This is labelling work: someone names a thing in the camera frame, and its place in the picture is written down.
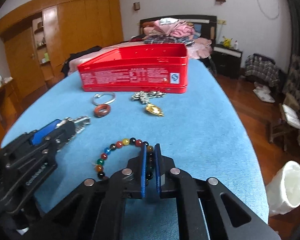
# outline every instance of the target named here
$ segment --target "metal screw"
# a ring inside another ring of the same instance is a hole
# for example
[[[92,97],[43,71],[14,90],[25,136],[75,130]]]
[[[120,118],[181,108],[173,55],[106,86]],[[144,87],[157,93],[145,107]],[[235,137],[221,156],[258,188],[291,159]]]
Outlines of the metal screw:
[[[132,173],[132,170],[128,169],[128,168],[125,168],[125,169],[122,170],[123,175],[130,175],[131,173]]]
[[[174,174],[174,175],[178,175],[178,174],[180,173],[180,169],[178,169],[178,168],[172,168],[172,169],[170,170],[170,172],[171,172],[172,174]]]
[[[84,181],[84,185],[87,186],[87,187],[90,187],[94,184],[94,180],[93,179],[86,179]]]
[[[210,179],[208,179],[208,182],[211,185],[217,185],[218,184],[218,180],[216,178],[210,178]]]

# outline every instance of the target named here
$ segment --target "beaded bracelet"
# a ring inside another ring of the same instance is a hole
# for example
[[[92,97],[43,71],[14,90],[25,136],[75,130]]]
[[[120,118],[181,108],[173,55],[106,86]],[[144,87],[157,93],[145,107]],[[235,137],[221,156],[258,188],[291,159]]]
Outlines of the beaded bracelet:
[[[117,141],[115,144],[112,143],[109,147],[106,147],[104,149],[104,152],[100,155],[100,159],[97,160],[97,163],[95,164],[95,171],[98,173],[99,179],[108,179],[106,174],[103,170],[103,165],[105,164],[105,160],[108,158],[108,155],[116,150],[120,149],[122,146],[126,145],[135,145],[137,147],[142,147],[143,145],[146,145],[147,147],[147,172],[146,172],[146,179],[150,180],[153,178],[152,171],[154,169],[154,148],[153,146],[149,145],[147,141],[142,142],[140,139],[136,140],[136,138],[132,137],[130,139],[123,139],[122,141]]]

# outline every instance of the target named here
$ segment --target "white plastic bin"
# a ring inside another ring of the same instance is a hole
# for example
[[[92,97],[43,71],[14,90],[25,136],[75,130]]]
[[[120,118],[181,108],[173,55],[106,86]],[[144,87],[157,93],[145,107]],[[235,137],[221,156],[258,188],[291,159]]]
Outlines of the white plastic bin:
[[[266,186],[269,216],[286,214],[300,205],[300,165],[287,162]]]

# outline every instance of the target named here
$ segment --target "plush toy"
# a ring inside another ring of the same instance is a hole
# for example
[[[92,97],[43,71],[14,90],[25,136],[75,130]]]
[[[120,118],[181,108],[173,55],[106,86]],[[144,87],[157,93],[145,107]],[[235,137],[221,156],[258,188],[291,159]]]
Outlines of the plush toy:
[[[227,39],[225,36],[222,36],[223,37],[223,42],[222,42],[222,45],[226,48],[231,48],[231,41],[232,41],[232,38],[231,39]]]

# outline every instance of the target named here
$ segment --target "power socket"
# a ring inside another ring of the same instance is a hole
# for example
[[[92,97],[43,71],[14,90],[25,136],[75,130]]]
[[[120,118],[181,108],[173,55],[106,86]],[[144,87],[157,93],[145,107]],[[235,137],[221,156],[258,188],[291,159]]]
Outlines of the power socket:
[[[227,25],[226,20],[218,20],[217,23],[220,24],[220,25]]]

